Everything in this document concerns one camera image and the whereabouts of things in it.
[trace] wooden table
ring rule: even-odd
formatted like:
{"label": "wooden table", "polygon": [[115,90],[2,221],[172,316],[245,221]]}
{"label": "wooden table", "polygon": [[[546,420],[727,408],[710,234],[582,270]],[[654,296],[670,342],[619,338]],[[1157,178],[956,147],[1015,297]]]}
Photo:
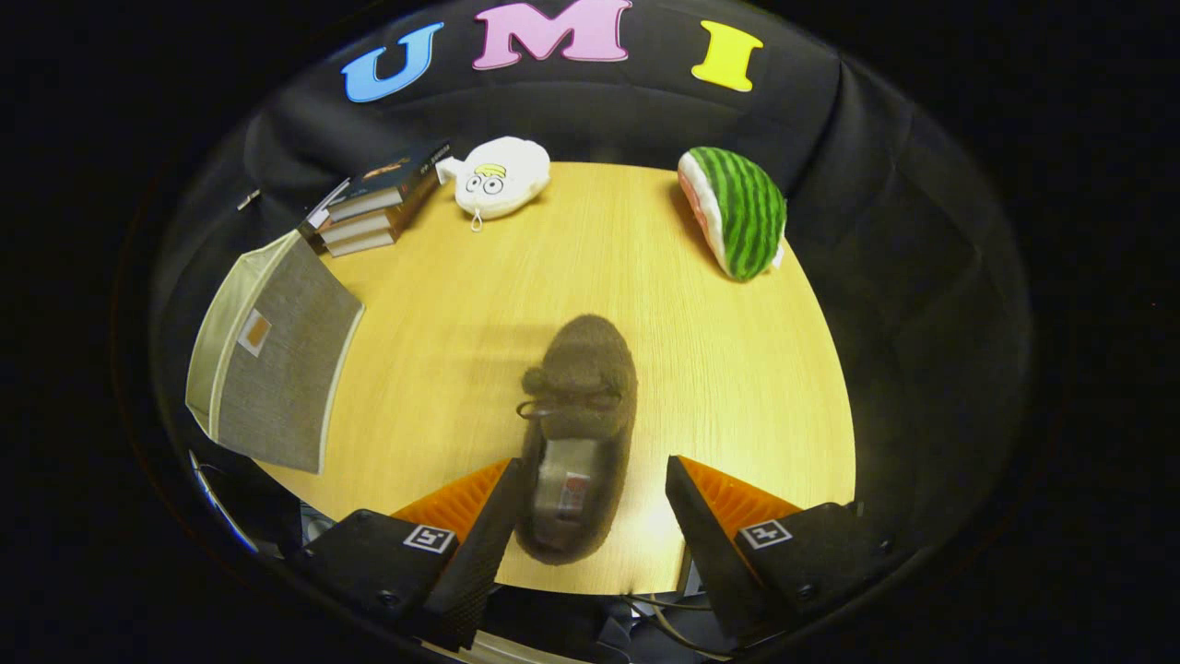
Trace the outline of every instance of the wooden table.
{"label": "wooden table", "polygon": [[847,393],[802,269],[788,251],[776,271],[727,278],[675,171],[555,163],[537,199],[478,234],[447,184],[396,244],[324,261],[367,309],[323,474],[260,466],[332,519],[392,513],[518,456],[520,376],[581,313],[618,327],[640,379],[618,514],[602,548],[571,565],[537,563],[513,538],[498,583],[675,590],[684,540],[663,493],[669,455],[805,508],[852,500]]}

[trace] blue letter u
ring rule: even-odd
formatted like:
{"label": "blue letter u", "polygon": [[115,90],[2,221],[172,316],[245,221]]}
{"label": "blue letter u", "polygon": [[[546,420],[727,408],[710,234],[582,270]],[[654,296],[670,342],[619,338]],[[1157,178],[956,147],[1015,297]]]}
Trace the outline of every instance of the blue letter u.
{"label": "blue letter u", "polygon": [[440,29],[442,24],[437,22],[420,27],[398,40],[398,44],[406,46],[406,66],[396,75],[385,79],[376,77],[376,59],[385,53],[385,46],[348,63],[340,70],[340,73],[345,74],[345,92],[348,98],[358,104],[375,101],[418,80],[431,66],[431,39]]}

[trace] book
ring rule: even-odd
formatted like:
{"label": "book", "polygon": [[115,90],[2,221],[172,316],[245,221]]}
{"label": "book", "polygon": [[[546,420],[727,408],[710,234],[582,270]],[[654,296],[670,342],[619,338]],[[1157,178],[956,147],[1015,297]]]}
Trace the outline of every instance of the book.
{"label": "book", "polygon": [[368,235],[374,230],[392,229],[398,221],[396,208],[381,208],[371,212],[356,215],[347,224],[329,228],[320,232],[320,237],[328,244],[342,242],[350,237]]}
{"label": "book", "polygon": [[328,200],[333,199],[343,191],[345,186],[348,186],[348,179],[336,185],[335,189],[328,192],[327,196],[320,199],[319,203],[312,211],[303,217],[303,221],[299,224],[299,234],[303,236],[303,239],[312,245],[312,249],[316,254],[327,252],[328,248],[324,245],[323,237],[319,235],[320,226],[328,221]]}
{"label": "book", "polygon": [[380,208],[365,213],[348,217],[341,223],[327,221],[319,224],[316,235],[326,243],[340,242],[349,237],[359,237],[379,229],[387,229],[396,241],[401,237],[401,231],[409,225],[411,219],[418,212],[422,202],[431,191],[438,188],[437,177],[421,179],[409,192],[409,196],[399,205],[392,208]]}
{"label": "book", "polygon": [[328,243],[328,251],[332,252],[333,257],[340,257],[356,251],[363,251],[365,249],[372,249],[374,246],[385,246],[387,244],[393,244],[393,235],[391,235],[388,230],[381,229],[375,232],[361,235],[360,237],[349,237],[341,242],[330,242]]}
{"label": "book", "polygon": [[450,140],[424,142],[406,147],[392,159],[349,178],[326,205],[329,219],[321,229],[349,217],[401,204],[424,180],[434,179],[433,166],[451,152]]}

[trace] white plush toy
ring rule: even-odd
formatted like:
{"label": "white plush toy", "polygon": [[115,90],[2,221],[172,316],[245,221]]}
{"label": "white plush toy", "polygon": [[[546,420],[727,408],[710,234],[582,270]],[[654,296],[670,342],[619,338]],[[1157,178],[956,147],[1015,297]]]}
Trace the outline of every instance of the white plush toy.
{"label": "white plush toy", "polygon": [[454,183],[454,199],[474,217],[479,231],[485,218],[510,213],[549,184],[549,152],[532,140],[504,136],[479,145],[465,160],[447,157],[435,164],[439,182]]}

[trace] pink letter m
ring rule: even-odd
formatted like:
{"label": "pink letter m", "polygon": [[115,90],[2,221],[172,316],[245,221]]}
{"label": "pink letter m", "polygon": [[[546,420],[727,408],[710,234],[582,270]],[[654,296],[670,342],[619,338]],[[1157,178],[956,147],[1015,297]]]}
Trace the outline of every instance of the pink letter m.
{"label": "pink letter m", "polygon": [[562,51],[565,58],[599,63],[625,60],[627,51],[618,44],[618,22],[630,6],[630,0],[578,0],[556,19],[525,2],[480,12],[476,19],[487,24],[487,37],[484,54],[472,65],[477,70],[494,70],[519,63],[520,53],[512,50],[513,37],[533,58],[544,60],[570,32],[573,39]]}

